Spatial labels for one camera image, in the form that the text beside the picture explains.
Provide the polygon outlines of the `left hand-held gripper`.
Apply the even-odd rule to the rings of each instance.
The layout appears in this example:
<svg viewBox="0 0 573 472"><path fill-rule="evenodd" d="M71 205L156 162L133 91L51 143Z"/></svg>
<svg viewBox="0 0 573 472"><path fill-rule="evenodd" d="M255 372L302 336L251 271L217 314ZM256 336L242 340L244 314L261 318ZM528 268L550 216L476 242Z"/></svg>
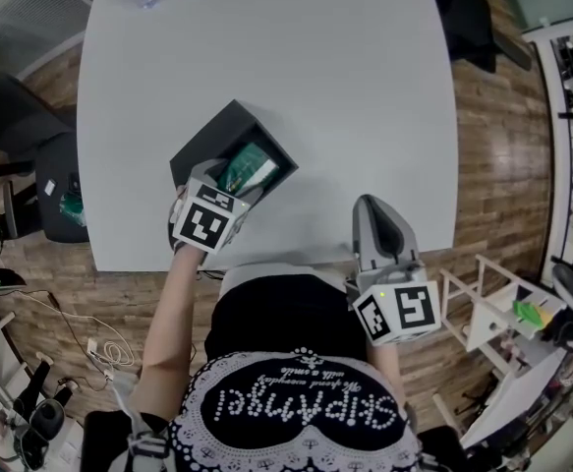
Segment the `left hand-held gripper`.
<svg viewBox="0 0 573 472"><path fill-rule="evenodd" d="M187 197L173 235L207 254L218 253L228 244L249 211L264 195L256 185L239 198L221 191L218 179L228 165L227 159L209 159L195 165L185 186Z"/></svg>

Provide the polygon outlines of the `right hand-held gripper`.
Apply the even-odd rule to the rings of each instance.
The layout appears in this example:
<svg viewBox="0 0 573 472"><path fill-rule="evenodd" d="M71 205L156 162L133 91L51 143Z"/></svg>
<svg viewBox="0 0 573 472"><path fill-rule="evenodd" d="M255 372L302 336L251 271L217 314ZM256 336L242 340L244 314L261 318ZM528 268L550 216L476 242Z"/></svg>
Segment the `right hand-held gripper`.
<svg viewBox="0 0 573 472"><path fill-rule="evenodd" d="M351 307L370 343L415 340L441 327L437 282L429 280L415 232L373 195L353 207L353 253L359 296Z"/></svg>

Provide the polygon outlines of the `person's left hand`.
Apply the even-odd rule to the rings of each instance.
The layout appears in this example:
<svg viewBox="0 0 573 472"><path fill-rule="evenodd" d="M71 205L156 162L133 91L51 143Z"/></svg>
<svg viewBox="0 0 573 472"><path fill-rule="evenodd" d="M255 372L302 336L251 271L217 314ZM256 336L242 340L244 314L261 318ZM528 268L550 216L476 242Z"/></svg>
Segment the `person's left hand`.
<svg viewBox="0 0 573 472"><path fill-rule="evenodd" d="M177 197L174 204L170 208L169 220L167 224L169 244L174 254L176 254L178 250L184 245L183 241L181 241L180 239L176 238L173 235L173 230L186 201L187 197L186 186L185 185L178 186L176 189L176 194Z"/></svg>

